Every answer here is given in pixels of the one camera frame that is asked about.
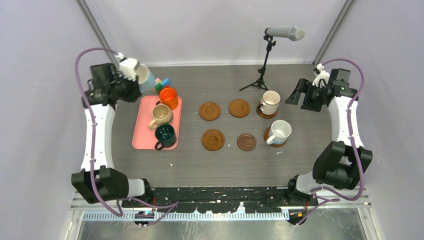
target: white mug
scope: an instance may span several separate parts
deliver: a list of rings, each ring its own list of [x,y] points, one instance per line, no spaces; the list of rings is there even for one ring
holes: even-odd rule
[[[262,94],[258,110],[265,115],[273,115],[277,112],[280,102],[280,94],[274,90],[268,90]]]
[[[284,120],[274,121],[269,129],[268,139],[266,144],[280,145],[287,141],[290,134],[292,133],[292,126]]]

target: beige mug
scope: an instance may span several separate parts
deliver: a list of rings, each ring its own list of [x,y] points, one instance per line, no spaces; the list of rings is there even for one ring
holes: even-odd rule
[[[172,110],[165,104],[156,105],[151,111],[153,120],[148,124],[148,128],[153,130],[162,124],[169,124],[173,119]]]

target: dark green mug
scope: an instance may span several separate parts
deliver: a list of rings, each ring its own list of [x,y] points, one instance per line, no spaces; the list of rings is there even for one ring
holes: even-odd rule
[[[175,134],[175,130],[169,124],[162,124],[158,126],[154,131],[154,136],[157,139],[157,143],[154,145],[154,149],[156,150],[170,148],[177,141],[177,135]]]

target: white wall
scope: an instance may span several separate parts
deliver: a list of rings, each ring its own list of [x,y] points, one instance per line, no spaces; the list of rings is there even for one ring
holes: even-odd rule
[[[349,58],[365,74],[358,124],[374,153],[365,185],[383,240],[424,234],[423,12],[422,0],[356,1],[324,56]],[[357,71],[352,75],[358,88]]]
[[[149,65],[263,62],[268,27],[299,25],[276,38],[270,63],[312,62],[344,0],[87,0],[113,48]]]
[[[99,44],[73,0],[0,9],[0,239],[63,239],[86,132],[74,60]],[[86,56],[83,79],[104,62],[104,53]]]

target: cable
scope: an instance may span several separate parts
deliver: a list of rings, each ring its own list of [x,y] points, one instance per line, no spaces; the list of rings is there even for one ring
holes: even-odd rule
[[[321,82],[323,82],[323,83],[324,83],[324,86],[325,86],[325,87],[327,87],[327,82],[324,80],[324,78],[321,78],[321,79],[318,81],[318,87],[319,87],[319,88],[321,88]]]
[[[170,209],[168,209],[168,211],[166,211],[162,216],[160,216],[158,219],[149,222],[146,227],[152,226],[154,224],[157,224],[161,219],[163,219],[167,214],[169,214],[175,207],[177,206],[177,204],[175,204],[173,207],[171,207]]]
[[[152,215],[145,215],[145,214],[136,214],[136,217],[144,217],[144,218],[149,218],[149,219],[154,219],[155,216]]]
[[[95,144],[96,143],[96,118],[94,116],[94,112],[93,112],[93,109],[92,109],[92,107],[90,105],[90,102],[87,99],[87,96],[86,96],[86,94],[84,92],[83,83],[81,82],[81,78],[80,78],[80,70],[79,70],[78,63],[80,62],[80,59],[81,59],[81,57],[84,54],[89,53],[89,52],[92,52],[92,51],[97,51],[97,50],[106,51],[106,52],[110,52],[110,53],[113,53],[115,55],[118,55],[118,52],[116,52],[116,51],[114,51],[112,49],[103,48],[103,47],[93,47],[93,48],[89,48],[87,50],[84,50],[80,54],[78,54],[78,56],[75,59],[75,65],[74,65],[76,84],[78,85],[78,89],[79,89],[79,91],[80,91],[80,93],[82,95],[82,99],[83,99],[83,101],[85,103],[85,106],[87,107],[88,111],[90,112],[91,122],[92,122],[92,124],[91,124],[91,126],[92,126],[91,152],[90,152],[90,158],[91,158],[91,160],[90,160],[90,180],[91,180],[91,186],[92,186],[94,195],[97,198],[97,200],[103,205],[103,207],[105,207],[107,210],[109,210],[109,212],[111,212],[115,216],[122,217],[123,214],[124,214],[124,212],[122,211],[121,205],[119,204],[119,199],[116,200],[116,205],[117,205],[117,208],[118,208],[118,211],[119,211],[119,212],[117,212],[111,206],[109,206],[105,202],[105,200],[103,200],[102,196],[100,196],[99,190],[97,189],[97,186],[96,186],[96,179],[95,179],[95,174],[94,174],[94,167],[95,167],[94,166],[94,162],[96,161],[95,158],[94,158],[95,145],[96,145]],[[174,209],[175,206],[177,206],[177,204],[179,203],[177,201],[177,202],[175,202],[175,203],[173,203],[171,205],[168,205],[168,206],[154,206],[154,205],[151,205],[151,204],[149,204],[149,203],[147,203],[147,202],[145,202],[143,200],[140,200],[138,198],[134,198],[132,200],[135,200],[135,201],[137,201],[139,203],[142,203],[142,204],[144,204],[144,205],[146,205],[148,207],[157,208],[157,209],[166,209],[166,208]]]
[[[328,60],[328,61],[324,62],[322,65],[324,66],[326,64],[329,64],[329,63],[335,62],[335,61],[343,61],[343,62],[348,62],[348,63],[352,64],[353,66],[355,66],[358,69],[359,74],[360,74],[360,86],[359,86],[359,89],[358,89],[357,93],[352,97],[352,99],[349,102],[349,105],[347,106],[347,126],[349,128],[350,144],[352,145],[353,154],[355,155],[356,165],[357,165],[358,171],[359,171],[359,190],[358,190],[358,193],[356,194],[356,196],[354,196],[354,197],[348,197],[348,196],[345,196],[345,195],[337,192],[336,190],[331,189],[331,188],[326,187],[326,186],[315,187],[315,188],[311,189],[310,192],[312,193],[312,195],[314,197],[316,197],[318,199],[322,199],[324,201],[321,202],[320,204],[316,205],[316,207],[314,207],[308,214],[306,214],[306,216],[303,217],[299,221],[299,223],[296,224],[297,226],[299,226],[301,223],[303,223],[306,220],[306,218],[311,213],[313,213],[319,206],[321,206],[321,205],[323,205],[325,203],[328,203],[328,202],[339,202],[340,201],[340,199],[337,199],[337,198],[327,199],[327,198],[324,198],[324,197],[320,197],[320,196],[316,195],[315,192],[317,192],[319,190],[328,190],[328,191],[336,194],[337,196],[341,197],[342,199],[345,199],[345,200],[348,200],[348,201],[356,201],[356,200],[358,200],[362,196],[362,193],[364,192],[364,186],[365,186],[365,182],[364,182],[365,181],[364,180],[364,170],[362,168],[361,159],[360,159],[360,156],[359,156],[359,153],[358,153],[357,146],[355,144],[355,138],[353,137],[353,135],[354,135],[354,128],[353,128],[353,125],[352,125],[352,110],[351,110],[351,107],[354,104],[355,99],[358,98],[359,94],[362,92],[362,89],[364,88],[364,84],[365,84],[364,72],[362,71],[361,67],[358,64],[356,64],[353,61],[351,61],[349,59],[346,59],[346,58],[334,58],[334,59],[331,59],[331,60]]]

